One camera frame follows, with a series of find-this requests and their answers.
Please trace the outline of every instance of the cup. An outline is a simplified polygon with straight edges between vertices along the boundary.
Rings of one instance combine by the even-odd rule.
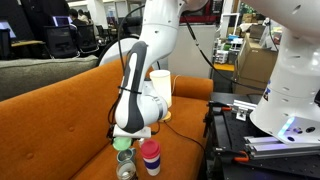
[[[131,160],[133,163],[135,163],[135,155],[136,155],[135,148],[129,148],[124,151],[119,151],[117,155],[117,161],[118,163],[121,163],[122,161]]]
[[[160,144],[152,139],[141,145],[141,155],[148,173],[156,176],[160,172]]]
[[[138,180],[136,166],[130,160],[120,162],[116,172],[119,180]]]

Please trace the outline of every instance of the couch cushion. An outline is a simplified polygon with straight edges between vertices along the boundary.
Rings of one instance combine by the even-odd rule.
[[[98,58],[0,61],[0,101],[67,79],[96,66]]]
[[[170,108],[172,120],[168,125],[205,146],[206,139],[202,137],[205,124],[202,120],[208,110],[207,101],[173,96],[172,103]],[[157,124],[151,127],[154,131],[158,128]],[[161,124],[160,132],[152,138],[161,145],[161,171],[152,179],[197,179],[203,157],[203,150],[197,144],[176,135],[165,124]],[[137,148],[136,162],[139,179],[151,179],[145,169],[137,142],[134,146]],[[109,144],[74,179],[117,179],[117,153]]]
[[[0,179],[69,179],[109,142],[120,61],[0,102]]]

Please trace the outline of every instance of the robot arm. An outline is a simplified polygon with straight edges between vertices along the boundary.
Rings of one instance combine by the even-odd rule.
[[[151,65],[174,49],[180,15],[198,10],[207,0],[147,0],[139,41],[128,55],[121,84],[121,99],[116,109],[114,136],[150,137],[145,126],[162,119],[168,110],[165,100],[145,80]]]

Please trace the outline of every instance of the computer monitor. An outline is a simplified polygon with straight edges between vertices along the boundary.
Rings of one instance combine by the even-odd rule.
[[[69,16],[52,16],[52,18],[55,26],[66,26],[72,22]]]
[[[10,24],[6,20],[0,20],[0,29],[10,29],[10,38],[17,38],[16,34],[13,32]]]

